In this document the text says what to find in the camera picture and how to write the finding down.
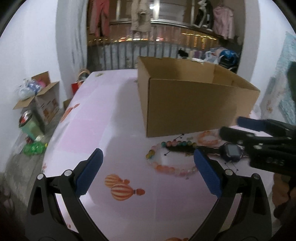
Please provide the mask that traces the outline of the black smart watch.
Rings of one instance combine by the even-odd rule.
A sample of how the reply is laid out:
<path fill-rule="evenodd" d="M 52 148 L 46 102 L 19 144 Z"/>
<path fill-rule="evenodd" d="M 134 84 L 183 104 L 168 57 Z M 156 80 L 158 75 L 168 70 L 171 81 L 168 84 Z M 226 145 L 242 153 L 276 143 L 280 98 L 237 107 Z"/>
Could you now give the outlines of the black smart watch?
<path fill-rule="evenodd" d="M 248 154 L 238 145 L 225 143 L 220 147 L 207 147 L 194 145 L 178 145 L 167 147 L 169 151 L 194 154 L 196 150 L 210 156 L 219 156 L 226 162 L 239 162 L 243 158 L 248 158 Z"/>

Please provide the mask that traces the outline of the blue patterned cloth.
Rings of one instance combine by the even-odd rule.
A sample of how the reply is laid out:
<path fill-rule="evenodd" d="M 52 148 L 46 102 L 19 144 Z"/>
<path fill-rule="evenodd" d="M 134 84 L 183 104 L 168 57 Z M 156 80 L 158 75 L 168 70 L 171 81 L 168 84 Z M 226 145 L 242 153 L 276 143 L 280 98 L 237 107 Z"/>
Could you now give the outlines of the blue patterned cloth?
<path fill-rule="evenodd" d="M 260 104 L 261 118 L 270 118 L 295 125 L 295 104 L 287 80 L 288 69 L 294 61 L 295 35 L 287 32 L 275 73 L 270 78 Z"/>

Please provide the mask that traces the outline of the large brown cardboard box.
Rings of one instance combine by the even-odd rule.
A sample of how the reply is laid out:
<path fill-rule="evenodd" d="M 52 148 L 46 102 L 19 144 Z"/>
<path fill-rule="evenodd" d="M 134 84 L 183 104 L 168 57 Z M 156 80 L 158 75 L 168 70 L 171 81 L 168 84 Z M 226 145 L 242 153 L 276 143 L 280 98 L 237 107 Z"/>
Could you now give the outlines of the large brown cardboard box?
<path fill-rule="evenodd" d="M 260 95 L 249 81 L 208 62 L 139 57 L 137 72 L 149 138 L 233 126 L 250 115 Z"/>

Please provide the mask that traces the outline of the wheelchair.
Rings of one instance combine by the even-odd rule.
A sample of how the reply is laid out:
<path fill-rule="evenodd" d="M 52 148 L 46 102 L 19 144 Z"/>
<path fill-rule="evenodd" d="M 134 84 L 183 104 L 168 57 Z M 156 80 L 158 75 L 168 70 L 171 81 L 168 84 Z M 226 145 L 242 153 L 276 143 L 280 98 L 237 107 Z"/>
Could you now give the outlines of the wheelchair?
<path fill-rule="evenodd" d="M 223 50 L 218 58 L 218 64 L 233 73 L 237 73 L 240 56 L 232 50 Z"/>

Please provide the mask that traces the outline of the green plastic bag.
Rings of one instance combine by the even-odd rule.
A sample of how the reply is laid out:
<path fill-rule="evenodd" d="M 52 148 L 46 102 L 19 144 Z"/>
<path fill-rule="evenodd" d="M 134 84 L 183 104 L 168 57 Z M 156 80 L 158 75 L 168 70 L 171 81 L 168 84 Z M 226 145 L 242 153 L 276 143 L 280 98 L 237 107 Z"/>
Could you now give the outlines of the green plastic bag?
<path fill-rule="evenodd" d="M 40 155 L 46 151 L 48 144 L 43 142 L 33 142 L 23 147 L 23 153 L 27 156 Z"/>

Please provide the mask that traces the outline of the green metal canister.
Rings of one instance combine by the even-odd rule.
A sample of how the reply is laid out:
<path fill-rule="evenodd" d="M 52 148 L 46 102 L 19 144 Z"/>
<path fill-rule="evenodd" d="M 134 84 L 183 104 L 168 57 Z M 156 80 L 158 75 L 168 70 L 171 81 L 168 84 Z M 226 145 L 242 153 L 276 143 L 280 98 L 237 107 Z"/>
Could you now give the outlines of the green metal canister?
<path fill-rule="evenodd" d="M 30 110 L 25 111 L 18 122 L 19 128 L 27 134 L 33 141 L 41 141 L 44 138 L 38 121 Z"/>

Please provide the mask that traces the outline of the pink hanging garment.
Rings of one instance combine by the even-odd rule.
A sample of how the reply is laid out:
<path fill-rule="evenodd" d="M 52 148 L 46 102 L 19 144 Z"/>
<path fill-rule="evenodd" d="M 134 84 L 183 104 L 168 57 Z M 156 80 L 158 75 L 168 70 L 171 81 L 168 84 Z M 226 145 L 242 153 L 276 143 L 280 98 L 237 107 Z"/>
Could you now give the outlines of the pink hanging garment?
<path fill-rule="evenodd" d="M 213 31 L 225 40 L 233 40 L 235 36 L 234 13 L 226 6 L 217 6 L 213 9 Z"/>

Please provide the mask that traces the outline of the small open cardboard box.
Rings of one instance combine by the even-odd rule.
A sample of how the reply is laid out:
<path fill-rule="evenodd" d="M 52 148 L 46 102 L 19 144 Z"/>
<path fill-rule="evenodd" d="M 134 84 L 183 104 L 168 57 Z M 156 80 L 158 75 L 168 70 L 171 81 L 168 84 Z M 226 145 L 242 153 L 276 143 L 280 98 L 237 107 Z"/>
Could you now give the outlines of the small open cardboard box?
<path fill-rule="evenodd" d="M 45 87 L 36 96 L 18 101 L 13 109 L 21 109 L 22 113 L 31 110 L 41 130 L 45 132 L 59 110 L 59 82 L 52 82 L 48 71 L 31 77 L 33 79 L 41 81 Z"/>

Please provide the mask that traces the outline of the black white hanging jacket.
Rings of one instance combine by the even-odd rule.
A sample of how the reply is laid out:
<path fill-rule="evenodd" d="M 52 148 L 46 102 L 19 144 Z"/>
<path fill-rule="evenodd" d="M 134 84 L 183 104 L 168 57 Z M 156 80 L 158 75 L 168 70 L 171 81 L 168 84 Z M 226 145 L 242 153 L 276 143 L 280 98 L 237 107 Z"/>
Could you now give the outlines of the black white hanging jacket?
<path fill-rule="evenodd" d="M 198 2 L 198 13 L 194 22 L 197 28 L 205 28 L 208 31 L 213 31 L 214 14 L 213 6 L 210 1 L 203 0 Z"/>

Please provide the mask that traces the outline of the metal balcony railing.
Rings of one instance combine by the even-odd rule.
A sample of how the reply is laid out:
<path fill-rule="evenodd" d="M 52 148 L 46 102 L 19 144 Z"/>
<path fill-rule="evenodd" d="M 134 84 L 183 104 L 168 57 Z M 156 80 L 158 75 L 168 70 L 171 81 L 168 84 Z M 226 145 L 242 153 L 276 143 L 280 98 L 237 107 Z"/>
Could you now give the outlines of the metal balcony railing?
<path fill-rule="evenodd" d="M 135 32 L 129 21 L 114 22 L 108 37 L 88 35 L 87 68 L 135 69 L 139 56 L 179 58 L 179 50 L 205 52 L 217 46 L 219 38 L 203 29 L 153 21 L 150 31 Z"/>

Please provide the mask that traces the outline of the white plastic bag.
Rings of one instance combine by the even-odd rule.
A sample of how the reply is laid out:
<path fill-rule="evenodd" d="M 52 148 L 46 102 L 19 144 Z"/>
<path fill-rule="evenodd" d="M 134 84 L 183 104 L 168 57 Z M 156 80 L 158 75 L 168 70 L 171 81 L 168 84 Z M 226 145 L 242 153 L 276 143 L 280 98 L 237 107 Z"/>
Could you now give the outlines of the white plastic bag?
<path fill-rule="evenodd" d="M 24 101 L 36 96 L 43 89 L 42 85 L 35 79 L 24 79 L 23 84 L 19 86 L 17 93 L 18 99 Z"/>

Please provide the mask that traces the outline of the beige hanging coat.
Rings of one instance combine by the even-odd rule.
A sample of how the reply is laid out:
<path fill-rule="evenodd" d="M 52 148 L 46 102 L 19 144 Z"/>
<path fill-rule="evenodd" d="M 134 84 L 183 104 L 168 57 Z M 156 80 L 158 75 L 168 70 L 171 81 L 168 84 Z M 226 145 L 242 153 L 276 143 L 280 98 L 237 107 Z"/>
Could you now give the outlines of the beige hanging coat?
<path fill-rule="evenodd" d="M 151 30 L 151 9 L 149 1 L 134 0 L 131 7 L 131 30 L 136 32 L 149 32 Z"/>

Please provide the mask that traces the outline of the red gift bag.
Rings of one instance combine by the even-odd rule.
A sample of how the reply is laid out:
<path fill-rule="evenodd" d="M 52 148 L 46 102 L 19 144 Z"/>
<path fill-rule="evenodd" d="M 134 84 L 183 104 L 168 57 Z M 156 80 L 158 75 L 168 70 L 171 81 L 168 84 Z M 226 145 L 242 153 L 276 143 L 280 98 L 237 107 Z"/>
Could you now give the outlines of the red gift bag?
<path fill-rule="evenodd" d="M 84 81 L 90 74 L 91 72 L 86 68 L 79 70 L 76 81 L 73 84 L 71 84 L 73 95 L 77 92 L 77 90 L 80 88 L 80 86 L 84 83 Z"/>

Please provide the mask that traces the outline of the red hanging coat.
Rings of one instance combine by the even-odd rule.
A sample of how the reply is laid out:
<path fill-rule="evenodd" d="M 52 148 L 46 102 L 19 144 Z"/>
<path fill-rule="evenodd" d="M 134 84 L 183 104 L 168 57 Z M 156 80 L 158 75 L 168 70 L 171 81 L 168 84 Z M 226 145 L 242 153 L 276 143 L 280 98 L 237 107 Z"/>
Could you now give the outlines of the red hanging coat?
<path fill-rule="evenodd" d="M 110 4 L 108 0 L 90 1 L 90 34 L 94 34 L 96 37 L 109 36 L 109 6 Z"/>

